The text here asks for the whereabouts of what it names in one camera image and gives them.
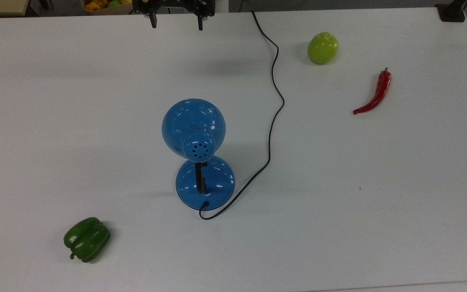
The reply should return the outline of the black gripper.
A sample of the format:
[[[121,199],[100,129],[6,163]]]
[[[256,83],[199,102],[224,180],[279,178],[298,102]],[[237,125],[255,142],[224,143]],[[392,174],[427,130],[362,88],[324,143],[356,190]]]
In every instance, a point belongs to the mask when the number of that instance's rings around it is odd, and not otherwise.
[[[157,28],[157,12],[161,8],[183,8],[197,16],[198,30],[203,30],[204,17],[215,15],[215,0],[133,0],[132,8],[136,13],[149,16],[151,26]]]

